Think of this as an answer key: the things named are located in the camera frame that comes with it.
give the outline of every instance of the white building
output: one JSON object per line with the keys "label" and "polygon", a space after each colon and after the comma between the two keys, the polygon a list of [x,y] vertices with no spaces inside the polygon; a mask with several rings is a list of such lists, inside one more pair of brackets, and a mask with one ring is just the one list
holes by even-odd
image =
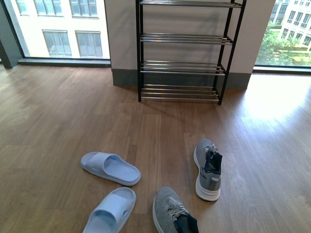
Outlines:
{"label": "white building", "polygon": [[9,0],[31,57],[109,59],[104,0]]}
{"label": "white building", "polygon": [[270,16],[271,22],[282,24],[289,2],[290,0],[276,0]]}
{"label": "white building", "polygon": [[279,38],[298,39],[300,46],[311,50],[311,0],[291,0]]}

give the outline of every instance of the shoelace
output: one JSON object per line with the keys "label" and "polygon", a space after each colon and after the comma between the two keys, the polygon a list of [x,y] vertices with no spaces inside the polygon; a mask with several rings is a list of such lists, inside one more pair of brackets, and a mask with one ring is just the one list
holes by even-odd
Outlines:
{"label": "shoelace", "polygon": [[177,220],[181,214],[189,214],[184,205],[182,203],[178,203],[174,198],[169,198],[166,212],[168,212],[173,221]]}
{"label": "shoelace", "polygon": [[203,147],[203,150],[205,153],[207,153],[210,150],[212,151],[211,159],[214,157],[214,154],[216,154],[218,152],[218,149],[215,147],[215,144],[213,142],[212,142],[211,146]]}

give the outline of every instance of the light blue slide sandal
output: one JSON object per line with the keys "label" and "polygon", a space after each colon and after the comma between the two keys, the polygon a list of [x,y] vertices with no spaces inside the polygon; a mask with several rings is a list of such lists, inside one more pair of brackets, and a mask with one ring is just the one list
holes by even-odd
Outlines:
{"label": "light blue slide sandal", "polygon": [[81,159],[81,166],[93,175],[126,186],[133,186],[140,180],[140,172],[116,154],[91,152]]}
{"label": "light blue slide sandal", "polygon": [[119,233],[128,220],[136,201],[135,192],[127,187],[109,193],[92,211],[83,233]]}

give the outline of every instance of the tree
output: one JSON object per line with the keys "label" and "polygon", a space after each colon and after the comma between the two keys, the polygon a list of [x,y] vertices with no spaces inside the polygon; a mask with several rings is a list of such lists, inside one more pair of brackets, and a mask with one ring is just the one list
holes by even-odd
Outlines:
{"label": "tree", "polygon": [[[276,65],[276,66],[292,66],[293,58],[289,56],[295,46],[298,44],[297,40],[289,38],[289,40],[277,38],[275,31],[271,29],[276,25],[272,22],[268,23],[265,35],[256,60],[257,65]],[[276,57],[276,52],[279,52],[279,58]]]}

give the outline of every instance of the glass window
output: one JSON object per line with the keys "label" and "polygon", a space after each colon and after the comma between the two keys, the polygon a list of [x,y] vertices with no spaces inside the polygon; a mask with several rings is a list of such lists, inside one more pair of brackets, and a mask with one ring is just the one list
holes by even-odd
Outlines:
{"label": "glass window", "polygon": [[310,41],[311,41],[311,37],[306,36],[306,38],[305,38],[305,40],[304,40],[303,44],[304,44],[305,46],[309,46]]}
{"label": "glass window", "polygon": [[300,40],[300,39],[301,39],[301,37],[302,37],[302,34],[297,33],[297,35],[296,35],[296,40]]}
{"label": "glass window", "polygon": [[73,16],[97,16],[95,0],[70,0]]}
{"label": "glass window", "polygon": [[282,34],[281,38],[285,39],[286,36],[287,36],[287,33],[288,33],[288,29],[284,28],[284,31],[283,31],[283,34]]}
{"label": "glass window", "polygon": [[287,20],[288,23],[292,23],[295,14],[296,14],[296,11],[291,11],[290,16],[288,17],[288,20]]}
{"label": "glass window", "polygon": [[103,56],[100,33],[76,32],[81,57]]}
{"label": "glass window", "polygon": [[303,21],[301,23],[301,27],[302,28],[306,28],[307,27],[307,24],[309,23],[310,17],[311,17],[311,15],[309,15],[309,14],[305,15],[305,18],[303,19]]}
{"label": "glass window", "polygon": [[278,4],[274,5],[273,10],[272,10],[272,14],[276,14],[277,8],[278,8]]}
{"label": "glass window", "polygon": [[287,38],[287,39],[293,38],[294,35],[295,35],[295,32],[294,32],[294,31],[291,31],[290,34],[288,35],[288,38]]}
{"label": "glass window", "polygon": [[279,11],[279,14],[285,14],[286,9],[287,9],[287,6],[288,6],[287,4],[286,4],[286,5],[283,4],[283,5],[281,6],[281,9],[280,9],[280,11]]}
{"label": "glass window", "polygon": [[303,14],[301,12],[298,12],[294,25],[299,25],[302,15]]}
{"label": "glass window", "polygon": [[18,10],[20,14],[27,13],[26,3],[25,0],[16,0]]}
{"label": "glass window", "polygon": [[35,0],[38,15],[56,16],[62,14],[60,0]]}
{"label": "glass window", "polygon": [[69,57],[71,49],[67,32],[43,31],[50,57]]}

